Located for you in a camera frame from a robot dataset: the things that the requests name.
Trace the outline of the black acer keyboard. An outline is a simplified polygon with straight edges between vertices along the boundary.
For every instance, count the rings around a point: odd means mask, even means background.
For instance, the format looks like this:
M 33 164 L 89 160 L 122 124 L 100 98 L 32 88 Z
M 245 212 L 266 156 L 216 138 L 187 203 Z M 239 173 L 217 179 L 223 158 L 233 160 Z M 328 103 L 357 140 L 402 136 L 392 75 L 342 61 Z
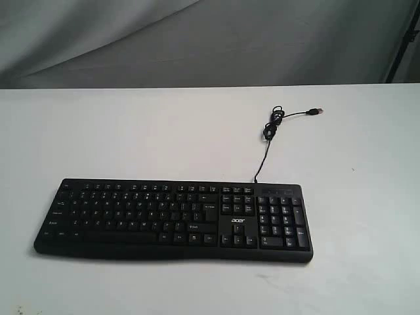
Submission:
M 297 184 L 64 179 L 33 243 L 41 254 L 99 259 L 308 263 Z

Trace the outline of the grey backdrop cloth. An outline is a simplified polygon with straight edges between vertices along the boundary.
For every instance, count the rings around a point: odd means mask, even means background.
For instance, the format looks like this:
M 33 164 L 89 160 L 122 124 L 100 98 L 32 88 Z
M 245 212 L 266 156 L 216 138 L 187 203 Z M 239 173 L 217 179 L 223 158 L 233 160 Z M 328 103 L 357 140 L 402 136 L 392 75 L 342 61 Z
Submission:
M 415 1 L 2 1 L 1 87 L 382 83 Z

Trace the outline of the black tripod stand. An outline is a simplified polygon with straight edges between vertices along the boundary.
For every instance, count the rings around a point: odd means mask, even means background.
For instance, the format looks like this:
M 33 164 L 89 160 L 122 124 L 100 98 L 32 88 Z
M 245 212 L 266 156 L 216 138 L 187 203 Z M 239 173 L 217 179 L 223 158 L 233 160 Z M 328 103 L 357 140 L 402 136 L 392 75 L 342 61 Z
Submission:
M 404 58 L 404 55 L 409 47 L 409 44 L 413 43 L 417 35 L 419 34 L 419 29 L 417 29 L 418 22 L 419 22 L 419 1 L 417 1 L 416 3 L 416 7 L 412 14 L 412 18 L 409 22 L 409 26 L 407 27 L 406 31 L 404 32 L 404 36 L 401 39 L 396 56 L 386 76 L 385 83 L 393 82 L 396 72 L 398 71 L 402 63 L 402 60 Z

